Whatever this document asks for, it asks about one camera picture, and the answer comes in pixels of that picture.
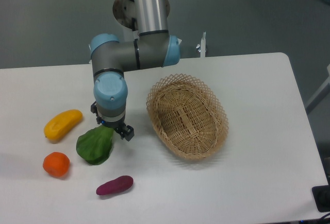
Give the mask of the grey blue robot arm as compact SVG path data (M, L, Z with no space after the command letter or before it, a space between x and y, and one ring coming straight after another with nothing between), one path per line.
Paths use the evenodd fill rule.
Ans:
M91 112L96 121L112 128L122 139L134 137L133 127L124 123L128 87L124 73L155 67L176 65L180 60L179 41L169 35L166 0L128 0L134 12L125 7L130 17L128 27L138 37L119 42L117 36L103 33L90 43L95 102Z

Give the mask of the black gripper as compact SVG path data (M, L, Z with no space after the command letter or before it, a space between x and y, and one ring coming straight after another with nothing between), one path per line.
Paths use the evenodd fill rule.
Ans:
M130 141L134 137L134 128L124 123L125 114L116 117L98 115L96 101L91 104L90 110L91 113L95 114L98 124L114 129L114 131L120 135L122 140L126 139L127 141Z

